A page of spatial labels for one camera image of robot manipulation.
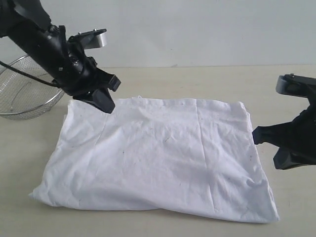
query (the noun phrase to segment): basket rim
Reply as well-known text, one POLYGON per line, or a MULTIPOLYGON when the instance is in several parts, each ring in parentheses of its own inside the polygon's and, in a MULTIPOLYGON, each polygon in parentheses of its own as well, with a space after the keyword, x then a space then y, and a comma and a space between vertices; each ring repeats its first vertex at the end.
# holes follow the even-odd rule
MULTIPOLYGON (((12 66, 12 65, 14 65, 15 63, 21 61, 22 59, 25 59, 25 58, 28 58, 28 57, 30 57, 30 56, 29 56, 28 54, 26 54, 26 55, 24 55, 24 56, 22 56, 22 57, 20 57, 20 58, 18 58, 18 59, 16 59, 16 60, 14 60, 14 61, 11 62, 9 65, 12 66)), ((4 69, 2 69, 2 70, 0 71, 0 76, 1 76, 1 74, 4 73, 6 70, 9 70, 9 69, 6 68, 6 67, 5 67, 4 69)), ((20 112, 3 113, 3 112, 0 111, 0 116, 2 116, 2 115, 20 115, 20 114, 23 114, 23 113, 27 113, 27 112, 36 110, 36 109, 38 109, 38 108, 40 108, 40 107, 42 107, 42 106, 44 106, 44 105, 50 103, 52 100, 54 100, 57 96, 59 96, 59 95, 62 94, 62 93, 64 94, 64 91, 61 90, 61 89, 59 89, 59 91, 58 91, 58 93, 56 93, 56 95, 54 95, 52 98, 50 98, 48 101, 46 101, 45 103, 43 103, 43 104, 41 104, 41 105, 38 105, 38 106, 36 106, 36 107, 34 107, 34 108, 31 108, 31 109, 28 109, 28 110, 25 110, 25 111, 20 111, 20 112)))

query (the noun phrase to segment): wire mesh basket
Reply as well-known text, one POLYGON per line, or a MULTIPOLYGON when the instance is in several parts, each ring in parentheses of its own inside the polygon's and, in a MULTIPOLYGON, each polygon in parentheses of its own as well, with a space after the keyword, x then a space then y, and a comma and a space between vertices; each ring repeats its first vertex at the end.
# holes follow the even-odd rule
MULTIPOLYGON (((28 55, 12 62, 10 66, 44 81, 53 81, 53 77, 28 55)), ((0 73, 0 116, 13 120, 36 118, 49 111, 64 94, 62 89, 4 69, 0 73)))

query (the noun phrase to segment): table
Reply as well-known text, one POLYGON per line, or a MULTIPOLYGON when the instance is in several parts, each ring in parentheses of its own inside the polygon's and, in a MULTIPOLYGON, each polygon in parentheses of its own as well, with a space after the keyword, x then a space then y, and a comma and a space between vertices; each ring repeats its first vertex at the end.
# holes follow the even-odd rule
MULTIPOLYGON (((106 69, 122 81, 114 98, 204 98, 242 101, 253 127, 291 121, 307 99, 279 95, 279 75, 315 77, 315 66, 106 69)), ((53 208, 28 194, 41 182, 55 149, 70 97, 48 113, 27 121, 0 118, 0 236, 24 237, 158 237, 158 236, 313 236, 316 233, 316 167, 276 170, 277 147, 258 146, 281 220, 245 224, 201 218, 165 210, 103 212, 53 208)))

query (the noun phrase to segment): folded cloth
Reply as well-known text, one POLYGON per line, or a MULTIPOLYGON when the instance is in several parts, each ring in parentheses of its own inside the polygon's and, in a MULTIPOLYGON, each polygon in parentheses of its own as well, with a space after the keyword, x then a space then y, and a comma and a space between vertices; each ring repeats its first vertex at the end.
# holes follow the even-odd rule
POLYGON ((85 210, 167 209, 222 220, 279 220, 243 103, 116 100, 112 114, 69 102, 31 197, 85 210))

